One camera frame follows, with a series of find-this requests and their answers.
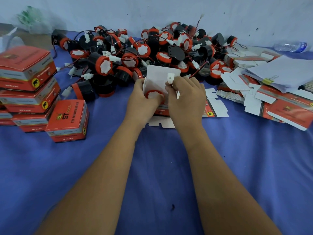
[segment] water bottle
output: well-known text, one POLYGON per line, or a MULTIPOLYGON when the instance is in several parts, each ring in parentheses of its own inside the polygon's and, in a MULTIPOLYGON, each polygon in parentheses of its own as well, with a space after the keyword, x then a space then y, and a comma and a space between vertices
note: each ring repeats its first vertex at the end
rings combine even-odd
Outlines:
POLYGON ((286 52, 293 52, 293 53, 302 53, 305 51, 309 51, 311 46, 308 45, 306 42, 296 41, 296 42, 287 42, 282 41, 280 43, 274 44, 273 48, 276 51, 286 51, 286 52))

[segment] table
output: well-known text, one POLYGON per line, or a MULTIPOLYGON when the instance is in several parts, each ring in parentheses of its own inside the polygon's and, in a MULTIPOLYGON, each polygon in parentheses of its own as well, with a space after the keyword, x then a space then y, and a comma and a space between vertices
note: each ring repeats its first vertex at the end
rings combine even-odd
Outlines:
MULTIPOLYGON (((67 52, 57 51, 57 67, 71 62, 67 52)), ((289 55, 313 59, 308 52, 289 55)), ((76 81, 67 72, 56 75, 62 90, 76 81)), ((88 103, 84 141, 54 143, 45 132, 0 127, 0 234, 32 234, 38 228, 119 127, 132 88, 117 87, 113 96, 88 103)), ((311 234, 313 126, 301 131, 222 101, 229 117, 202 120, 221 157, 283 234, 311 234)), ((142 130, 116 234, 203 234, 187 153, 175 129, 142 130)))

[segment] person's right hand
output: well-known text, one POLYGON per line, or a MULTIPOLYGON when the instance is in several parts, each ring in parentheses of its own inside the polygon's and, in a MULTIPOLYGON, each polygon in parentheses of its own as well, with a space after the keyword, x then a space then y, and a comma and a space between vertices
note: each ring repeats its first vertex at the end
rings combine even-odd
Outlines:
POLYGON ((205 109, 205 87, 194 77, 175 77, 172 87, 166 83, 170 117, 178 131, 184 127, 201 126, 205 109))

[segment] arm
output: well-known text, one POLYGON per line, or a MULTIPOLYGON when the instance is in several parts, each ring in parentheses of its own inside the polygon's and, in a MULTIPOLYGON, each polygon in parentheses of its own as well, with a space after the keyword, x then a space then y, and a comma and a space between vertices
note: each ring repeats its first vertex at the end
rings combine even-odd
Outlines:
POLYGON ((205 89, 195 78, 167 86, 169 110, 186 147, 205 234, 281 234, 212 145, 201 119, 205 89))
POLYGON ((144 97, 143 80, 135 83, 121 126, 86 173, 42 223, 37 234, 114 234, 135 142, 162 102, 161 96, 154 99, 144 97))

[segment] white wall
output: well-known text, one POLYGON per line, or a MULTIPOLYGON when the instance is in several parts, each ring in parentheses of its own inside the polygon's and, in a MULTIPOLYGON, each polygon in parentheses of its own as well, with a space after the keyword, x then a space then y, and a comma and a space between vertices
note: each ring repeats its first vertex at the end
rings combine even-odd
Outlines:
POLYGON ((26 5, 52 11, 72 31, 101 24, 139 36, 144 28, 171 21, 196 25, 204 13, 200 28, 211 35, 235 35, 239 43, 313 43, 313 0, 1 0, 0 22, 9 23, 26 5))

